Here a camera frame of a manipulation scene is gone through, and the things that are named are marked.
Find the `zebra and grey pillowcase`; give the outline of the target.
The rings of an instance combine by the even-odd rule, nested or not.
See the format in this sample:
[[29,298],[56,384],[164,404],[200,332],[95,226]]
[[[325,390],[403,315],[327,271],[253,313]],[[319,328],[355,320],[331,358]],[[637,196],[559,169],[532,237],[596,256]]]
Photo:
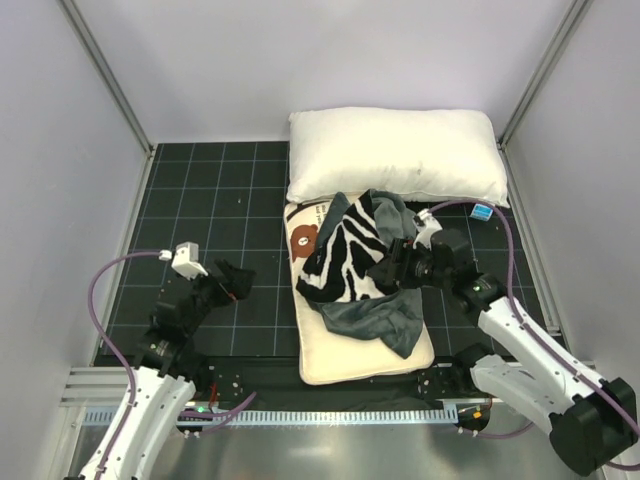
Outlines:
[[413,353],[424,326],[421,293],[385,286],[369,270],[382,261],[393,239],[416,236],[413,216],[390,192],[368,190],[354,201],[337,193],[296,282],[328,331],[379,339],[403,359]]

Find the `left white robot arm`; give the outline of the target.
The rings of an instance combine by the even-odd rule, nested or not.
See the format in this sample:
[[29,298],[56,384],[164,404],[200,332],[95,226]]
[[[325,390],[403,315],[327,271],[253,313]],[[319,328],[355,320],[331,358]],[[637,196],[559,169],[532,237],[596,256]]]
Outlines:
[[166,262],[189,288],[173,304],[158,304],[151,327],[129,362],[103,327],[96,329],[125,369],[127,386],[101,443],[79,473],[81,479],[146,479],[190,400],[208,395],[212,373],[193,336],[212,310],[249,296],[256,273],[225,260],[204,268],[180,246],[151,257]]

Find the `cream bear print pillow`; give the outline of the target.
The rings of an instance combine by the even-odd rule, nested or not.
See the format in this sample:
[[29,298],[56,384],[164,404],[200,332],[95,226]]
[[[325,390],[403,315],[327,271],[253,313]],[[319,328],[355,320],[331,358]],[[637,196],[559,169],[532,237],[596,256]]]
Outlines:
[[[302,266],[311,254],[306,244],[317,237],[330,202],[288,203],[284,207],[284,226],[289,253],[291,282],[298,281]],[[298,292],[293,292],[296,326],[299,332],[301,379],[309,385],[327,385],[366,379],[377,375],[396,375],[425,369],[435,360],[434,347],[426,329],[411,355],[403,359],[380,339],[358,340],[326,329],[322,315]]]

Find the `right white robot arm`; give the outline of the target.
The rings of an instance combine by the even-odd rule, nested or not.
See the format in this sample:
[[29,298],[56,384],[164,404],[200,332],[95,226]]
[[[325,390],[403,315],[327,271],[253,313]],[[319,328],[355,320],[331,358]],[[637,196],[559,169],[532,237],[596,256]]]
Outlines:
[[633,388],[621,378],[606,380],[553,340],[502,282],[478,271],[458,231],[435,231],[427,244],[396,239],[369,274],[384,285],[442,290],[506,348],[518,366],[480,345],[460,352],[452,388],[462,396],[481,391],[503,400],[548,436],[574,473],[587,476],[638,442]]

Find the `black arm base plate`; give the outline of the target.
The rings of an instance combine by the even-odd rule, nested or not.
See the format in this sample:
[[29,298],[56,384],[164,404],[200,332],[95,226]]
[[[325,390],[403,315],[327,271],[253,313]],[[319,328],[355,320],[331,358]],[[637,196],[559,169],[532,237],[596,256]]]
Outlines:
[[211,383],[222,407],[235,407],[254,393],[249,408],[284,412],[369,412],[429,410],[446,402],[486,402],[449,357],[429,368],[394,375],[311,385],[294,357],[210,356]]

